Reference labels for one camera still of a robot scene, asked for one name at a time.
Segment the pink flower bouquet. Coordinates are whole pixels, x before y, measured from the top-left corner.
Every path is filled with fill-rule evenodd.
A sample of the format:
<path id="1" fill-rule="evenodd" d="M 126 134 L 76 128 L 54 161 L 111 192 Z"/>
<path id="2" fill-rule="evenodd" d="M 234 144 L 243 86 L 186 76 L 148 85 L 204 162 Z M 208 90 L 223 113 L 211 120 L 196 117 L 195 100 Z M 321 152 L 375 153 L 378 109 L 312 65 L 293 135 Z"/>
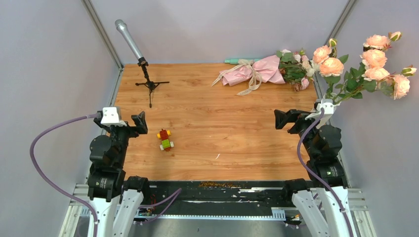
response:
<path id="1" fill-rule="evenodd" d="M 289 50 L 277 51 L 275 55 L 268 56 L 254 62 L 252 66 L 260 73 L 263 83 L 285 84 L 289 83 L 294 91 L 305 90 L 313 80 L 315 69 L 302 49 L 299 52 Z M 226 74 L 220 82 L 223 85 L 234 86 L 247 81 L 250 70 L 241 68 Z"/>

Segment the cream printed ribbon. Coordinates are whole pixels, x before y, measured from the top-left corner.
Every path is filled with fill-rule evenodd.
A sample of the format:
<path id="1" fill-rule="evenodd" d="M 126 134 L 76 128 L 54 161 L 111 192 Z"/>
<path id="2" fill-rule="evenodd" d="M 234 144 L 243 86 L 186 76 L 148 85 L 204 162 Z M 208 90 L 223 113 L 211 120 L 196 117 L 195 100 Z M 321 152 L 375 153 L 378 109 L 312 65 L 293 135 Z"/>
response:
<path id="1" fill-rule="evenodd" d="M 262 77 L 260 75 L 259 72 L 257 72 L 252 66 L 254 64 L 253 60 L 247 60 L 247 59 L 239 59 L 238 60 L 238 65 L 236 65 L 235 67 L 229 69 L 229 70 L 225 70 L 223 72 L 221 72 L 218 77 L 212 82 L 211 86 L 214 86 L 217 82 L 219 82 L 226 74 L 234 72 L 234 71 L 238 71 L 241 68 L 246 68 L 248 70 L 250 70 L 250 74 L 248 76 L 249 79 L 249 87 L 246 90 L 240 91 L 237 93 L 237 96 L 244 96 L 247 94 L 250 94 L 252 91 L 257 90 L 260 85 L 262 84 Z"/>

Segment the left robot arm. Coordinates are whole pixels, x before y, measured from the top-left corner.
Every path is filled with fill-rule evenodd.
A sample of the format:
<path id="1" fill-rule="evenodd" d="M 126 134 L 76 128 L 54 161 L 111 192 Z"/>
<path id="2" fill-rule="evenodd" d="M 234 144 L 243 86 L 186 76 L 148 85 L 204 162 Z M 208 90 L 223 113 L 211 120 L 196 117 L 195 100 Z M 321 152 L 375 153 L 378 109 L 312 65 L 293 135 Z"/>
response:
<path id="1" fill-rule="evenodd" d="M 145 112 L 132 115 L 130 126 L 123 121 L 118 107 L 106 107 L 94 122 L 107 134 L 94 138 L 90 144 L 91 167 L 87 179 L 88 203 L 93 207 L 89 236 L 126 237 L 140 204 L 151 199 L 149 180 L 144 177 L 125 178 L 123 170 L 128 142 L 147 134 Z"/>

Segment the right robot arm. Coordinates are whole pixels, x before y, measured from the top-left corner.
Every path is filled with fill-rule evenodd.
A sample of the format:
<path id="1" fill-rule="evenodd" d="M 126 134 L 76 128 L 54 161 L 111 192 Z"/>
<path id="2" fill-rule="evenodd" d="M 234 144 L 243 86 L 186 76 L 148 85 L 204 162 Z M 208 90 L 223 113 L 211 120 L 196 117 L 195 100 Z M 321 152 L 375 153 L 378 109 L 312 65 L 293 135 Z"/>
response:
<path id="1" fill-rule="evenodd" d="M 277 130 L 293 123 L 288 133 L 299 136 L 297 156 L 316 188 L 313 194 L 303 179 L 288 180 L 283 202 L 298 209 L 313 237 L 355 237 L 348 183 L 337 157 L 342 148 L 341 130 L 320 124 L 324 109 L 314 118 L 301 110 L 275 110 L 274 115 Z"/>

